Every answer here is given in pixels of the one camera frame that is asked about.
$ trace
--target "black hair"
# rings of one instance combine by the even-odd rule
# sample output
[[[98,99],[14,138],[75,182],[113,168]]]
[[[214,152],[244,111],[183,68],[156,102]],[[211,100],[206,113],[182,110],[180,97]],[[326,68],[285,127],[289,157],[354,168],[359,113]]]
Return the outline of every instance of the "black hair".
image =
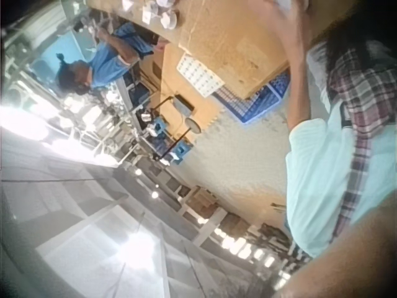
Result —
[[[338,59],[353,48],[363,70],[373,66],[367,49],[369,40],[381,42],[397,58],[397,1],[357,0],[348,17],[330,30],[327,44],[327,73],[331,74]]]
[[[89,87],[81,85],[76,82],[76,76],[70,69],[70,64],[65,62],[63,54],[56,54],[56,57],[60,60],[60,69],[56,74],[56,84],[64,93],[76,93],[78,95],[84,95],[88,93]]]

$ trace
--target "man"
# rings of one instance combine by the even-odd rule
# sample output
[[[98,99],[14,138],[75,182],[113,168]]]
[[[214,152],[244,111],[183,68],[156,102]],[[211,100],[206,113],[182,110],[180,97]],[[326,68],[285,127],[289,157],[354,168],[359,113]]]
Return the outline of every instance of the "man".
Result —
[[[121,78],[131,65],[153,54],[153,46],[136,33],[130,22],[112,35],[99,28],[97,37],[102,42],[89,63],[79,60],[68,64],[62,54],[57,55],[61,68],[56,82],[63,92],[82,95],[92,88],[105,86]]]
[[[395,43],[382,27],[390,24],[383,20],[388,14],[381,11],[382,19],[372,9],[395,3],[364,0],[364,9],[357,8],[336,38],[310,52],[310,69],[330,112],[325,122],[310,114],[310,30],[303,1],[293,0],[288,12],[272,0],[249,2],[277,34],[290,62],[287,219],[298,246],[316,257],[396,188],[397,60],[389,51]],[[363,11],[370,17],[363,18]]]

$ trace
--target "floor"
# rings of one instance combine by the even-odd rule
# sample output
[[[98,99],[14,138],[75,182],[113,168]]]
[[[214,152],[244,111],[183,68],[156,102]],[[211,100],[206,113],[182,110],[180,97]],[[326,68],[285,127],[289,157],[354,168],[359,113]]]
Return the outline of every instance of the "floor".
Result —
[[[288,95],[278,110],[248,126],[223,111],[171,172],[191,186],[209,189],[226,208],[254,225],[266,222],[282,227],[283,214],[271,203],[285,204],[285,156],[290,150],[285,109]],[[311,74],[310,98],[312,117],[326,118]]]

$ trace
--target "woman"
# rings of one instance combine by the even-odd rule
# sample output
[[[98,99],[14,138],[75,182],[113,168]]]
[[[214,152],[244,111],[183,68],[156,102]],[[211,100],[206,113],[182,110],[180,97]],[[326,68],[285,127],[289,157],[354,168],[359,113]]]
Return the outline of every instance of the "woman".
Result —
[[[396,188],[397,1],[359,1],[308,55],[303,1],[288,12],[249,2],[290,62],[287,218],[296,243],[316,257]],[[328,122],[311,119],[306,55]]]

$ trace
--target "hand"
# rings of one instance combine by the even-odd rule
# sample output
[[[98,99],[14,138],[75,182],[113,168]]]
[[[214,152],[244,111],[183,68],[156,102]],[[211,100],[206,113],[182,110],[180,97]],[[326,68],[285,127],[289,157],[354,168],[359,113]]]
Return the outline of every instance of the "hand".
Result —
[[[101,28],[101,27],[99,27],[97,29],[97,37],[101,41],[106,42],[109,36],[110,36],[110,34],[109,34],[109,32],[106,29]]]
[[[292,8],[283,11],[276,0],[248,0],[262,23],[280,39],[290,63],[306,59],[311,41],[309,17],[304,0],[291,0]]]

